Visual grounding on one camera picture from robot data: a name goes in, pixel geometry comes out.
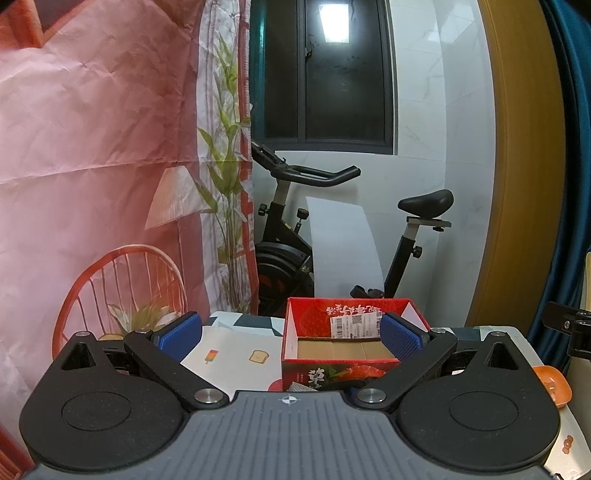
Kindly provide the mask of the white patterned table cloth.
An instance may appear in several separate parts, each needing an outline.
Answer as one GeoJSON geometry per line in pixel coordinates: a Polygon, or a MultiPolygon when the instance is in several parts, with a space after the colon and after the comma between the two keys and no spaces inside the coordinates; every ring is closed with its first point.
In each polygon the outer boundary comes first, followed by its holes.
{"type": "MultiPolygon", "coordinates": [[[[280,347],[284,320],[215,312],[205,322],[191,319],[176,356],[187,369],[228,395],[238,390],[283,389],[280,347]]],[[[560,409],[561,429],[546,466],[565,479],[590,477],[590,448],[571,410],[560,409]]]]}

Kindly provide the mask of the red strawberry cardboard box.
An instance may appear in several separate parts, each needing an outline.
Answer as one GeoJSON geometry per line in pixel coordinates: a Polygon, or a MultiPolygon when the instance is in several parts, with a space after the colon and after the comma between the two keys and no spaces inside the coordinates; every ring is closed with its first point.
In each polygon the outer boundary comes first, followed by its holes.
{"type": "Polygon", "coordinates": [[[410,299],[288,299],[281,345],[283,389],[294,383],[338,389],[380,378],[398,366],[401,358],[382,342],[381,322],[388,314],[431,330],[410,299]]]}

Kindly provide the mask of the dark window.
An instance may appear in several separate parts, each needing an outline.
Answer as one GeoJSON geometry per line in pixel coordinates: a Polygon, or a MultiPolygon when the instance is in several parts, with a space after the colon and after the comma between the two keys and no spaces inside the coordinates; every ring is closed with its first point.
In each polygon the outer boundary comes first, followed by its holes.
{"type": "Polygon", "coordinates": [[[394,152],[384,1],[253,1],[252,138],[274,150],[394,152]]]}

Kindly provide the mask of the pink printed backdrop cloth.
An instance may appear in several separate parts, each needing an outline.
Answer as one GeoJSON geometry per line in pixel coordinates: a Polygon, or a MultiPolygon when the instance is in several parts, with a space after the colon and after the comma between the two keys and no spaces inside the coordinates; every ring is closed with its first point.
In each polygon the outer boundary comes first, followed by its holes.
{"type": "Polygon", "coordinates": [[[70,336],[252,313],[250,5],[1,5],[1,475],[70,336]]]}

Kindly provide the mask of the orange plastic tray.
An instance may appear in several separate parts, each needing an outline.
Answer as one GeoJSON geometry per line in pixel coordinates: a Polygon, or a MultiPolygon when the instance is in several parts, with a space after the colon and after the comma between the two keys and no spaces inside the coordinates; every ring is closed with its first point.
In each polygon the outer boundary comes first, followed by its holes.
{"type": "Polygon", "coordinates": [[[564,375],[555,367],[539,365],[533,367],[538,379],[544,385],[558,409],[564,408],[572,399],[572,389],[564,375]]]}

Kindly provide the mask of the black exercise bike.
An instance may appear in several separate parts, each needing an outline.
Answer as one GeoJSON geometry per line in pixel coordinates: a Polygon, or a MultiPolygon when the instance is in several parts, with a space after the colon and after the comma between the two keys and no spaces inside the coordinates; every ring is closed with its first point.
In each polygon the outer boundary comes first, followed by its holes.
{"type": "MultiPolygon", "coordinates": [[[[276,192],[270,204],[259,206],[259,216],[266,218],[263,238],[256,243],[256,266],[259,274],[259,314],[280,316],[287,311],[290,296],[311,298],[315,280],[312,246],[300,235],[301,222],[308,219],[307,209],[297,210],[297,224],[291,227],[283,221],[287,194],[291,184],[308,187],[335,187],[362,175],[355,165],[338,172],[329,172],[304,165],[290,165],[265,145],[252,143],[252,159],[276,179],[276,192]]],[[[349,294],[360,299],[393,298],[401,284],[411,258],[419,258],[423,249],[416,244],[418,231],[427,226],[442,232],[451,226],[442,216],[451,209],[454,195],[448,189],[408,197],[398,203],[407,214],[405,232],[401,235],[396,254],[381,289],[352,287],[349,294]]]]}

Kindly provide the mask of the white leaning board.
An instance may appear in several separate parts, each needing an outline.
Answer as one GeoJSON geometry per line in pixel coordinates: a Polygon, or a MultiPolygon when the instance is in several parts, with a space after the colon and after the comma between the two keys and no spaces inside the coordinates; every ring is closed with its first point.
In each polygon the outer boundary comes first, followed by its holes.
{"type": "Polygon", "coordinates": [[[308,196],[315,296],[348,298],[353,287],[384,287],[383,270],[359,205],[308,196]]]}

